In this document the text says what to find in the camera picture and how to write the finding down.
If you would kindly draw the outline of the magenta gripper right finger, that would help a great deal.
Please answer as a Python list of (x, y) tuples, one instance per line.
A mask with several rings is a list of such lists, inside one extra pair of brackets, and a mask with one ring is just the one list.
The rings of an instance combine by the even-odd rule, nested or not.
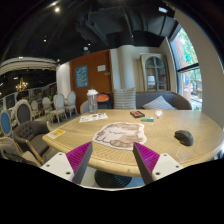
[(133, 144), (133, 154), (135, 156), (144, 184), (147, 185), (152, 183), (152, 171), (160, 155), (137, 142)]

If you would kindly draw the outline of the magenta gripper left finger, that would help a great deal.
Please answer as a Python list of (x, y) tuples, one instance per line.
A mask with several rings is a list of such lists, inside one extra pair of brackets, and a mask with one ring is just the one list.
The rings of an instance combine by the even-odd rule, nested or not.
[(80, 184), (93, 152), (92, 142), (78, 146), (66, 154), (69, 164), (74, 172), (74, 183)]

